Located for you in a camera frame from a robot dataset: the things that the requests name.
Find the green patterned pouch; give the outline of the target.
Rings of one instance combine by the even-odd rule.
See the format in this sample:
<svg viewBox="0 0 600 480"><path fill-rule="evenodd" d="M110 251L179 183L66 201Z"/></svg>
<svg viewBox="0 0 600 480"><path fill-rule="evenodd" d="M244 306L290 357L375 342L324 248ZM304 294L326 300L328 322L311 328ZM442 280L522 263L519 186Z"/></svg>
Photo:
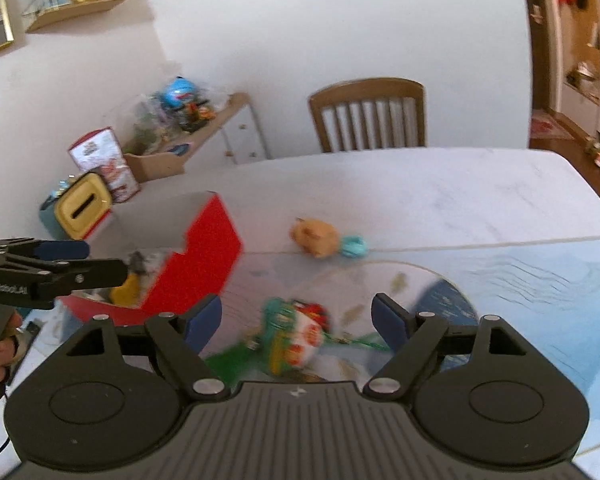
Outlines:
<svg viewBox="0 0 600 480"><path fill-rule="evenodd" d="M240 382L355 382L364 385L390 350L359 304L342 311L319 302L269 299L260 324L204 362L232 388Z"/></svg>

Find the yellow spotted plush toy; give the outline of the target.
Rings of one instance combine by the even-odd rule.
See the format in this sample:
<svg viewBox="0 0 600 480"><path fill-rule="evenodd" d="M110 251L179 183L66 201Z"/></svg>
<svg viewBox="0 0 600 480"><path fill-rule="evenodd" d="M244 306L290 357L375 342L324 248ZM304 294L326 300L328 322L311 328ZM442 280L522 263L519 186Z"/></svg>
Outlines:
<svg viewBox="0 0 600 480"><path fill-rule="evenodd" d="M317 259L336 255L340 249L338 230L322 220L297 219L289 236L304 252Z"/></svg>

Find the wooden side cabinet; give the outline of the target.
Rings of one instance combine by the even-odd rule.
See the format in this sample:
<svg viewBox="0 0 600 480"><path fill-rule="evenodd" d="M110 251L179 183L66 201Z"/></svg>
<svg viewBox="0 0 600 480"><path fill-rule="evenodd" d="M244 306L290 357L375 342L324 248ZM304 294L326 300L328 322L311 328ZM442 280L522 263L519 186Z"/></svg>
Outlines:
<svg viewBox="0 0 600 480"><path fill-rule="evenodd" d="M257 116L247 93L234 93L226 107L207 125L184 134L149 155L125 154L125 161L140 183L271 159Z"/></svg>

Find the red and white cardboard box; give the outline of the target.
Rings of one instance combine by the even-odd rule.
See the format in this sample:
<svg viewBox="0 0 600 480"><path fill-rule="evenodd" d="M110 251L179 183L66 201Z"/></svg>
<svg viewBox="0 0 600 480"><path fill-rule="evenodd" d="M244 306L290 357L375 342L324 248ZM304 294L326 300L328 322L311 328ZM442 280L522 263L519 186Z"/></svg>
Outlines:
<svg viewBox="0 0 600 480"><path fill-rule="evenodd" d="M140 325L161 312L182 314L222 292L242 254L242 241L219 194L150 198L140 193L112 208L86 239L91 256L129 260L133 252L164 255L157 275L132 306L73 294L61 299L80 321L106 314L117 325Z"/></svg>

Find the wooden wall shelf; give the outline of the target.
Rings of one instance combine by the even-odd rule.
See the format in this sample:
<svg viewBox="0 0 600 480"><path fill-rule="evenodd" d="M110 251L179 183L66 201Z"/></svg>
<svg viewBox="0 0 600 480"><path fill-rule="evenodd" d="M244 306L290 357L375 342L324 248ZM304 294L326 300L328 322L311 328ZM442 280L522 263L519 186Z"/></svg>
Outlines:
<svg viewBox="0 0 600 480"><path fill-rule="evenodd" d="M71 3L58 8L47 9L38 14L34 14L30 23L24 28L27 34L37 32L38 30L50 25L55 25L64 21L82 18L91 14L109 12L116 6L124 3L126 0L94 0L82 3Z"/></svg>

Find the red pet food bag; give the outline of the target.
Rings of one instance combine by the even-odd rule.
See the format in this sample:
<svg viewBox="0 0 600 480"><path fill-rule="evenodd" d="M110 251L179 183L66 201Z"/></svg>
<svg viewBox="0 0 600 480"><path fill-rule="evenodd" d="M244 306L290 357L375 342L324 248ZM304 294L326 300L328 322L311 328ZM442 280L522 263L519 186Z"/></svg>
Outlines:
<svg viewBox="0 0 600 480"><path fill-rule="evenodd" d="M126 202L140 190L111 128L87 133L70 146L68 153L79 170L96 171L105 180L115 203Z"/></svg>

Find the yellow lid tissue box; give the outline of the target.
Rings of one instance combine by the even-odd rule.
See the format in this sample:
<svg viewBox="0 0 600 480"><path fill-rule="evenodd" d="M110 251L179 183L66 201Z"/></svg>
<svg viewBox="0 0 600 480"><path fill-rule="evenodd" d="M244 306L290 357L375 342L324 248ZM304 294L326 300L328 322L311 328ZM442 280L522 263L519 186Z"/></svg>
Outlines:
<svg viewBox="0 0 600 480"><path fill-rule="evenodd" d="M54 240L85 240L111 206L104 179L90 171L61 181L38 208L38 218Z"/></svg>

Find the brown wooden chair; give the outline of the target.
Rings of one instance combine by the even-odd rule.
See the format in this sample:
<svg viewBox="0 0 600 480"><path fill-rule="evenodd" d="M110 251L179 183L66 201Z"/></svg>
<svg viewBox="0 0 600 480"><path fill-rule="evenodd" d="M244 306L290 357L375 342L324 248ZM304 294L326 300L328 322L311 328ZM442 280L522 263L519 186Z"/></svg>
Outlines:
<svg viewBox="0 0 600 480"><path fill-rule="evenodd" d="M309 109L324 153L427 145L426 90L411 79L332 84L309 97Z"/></svg>

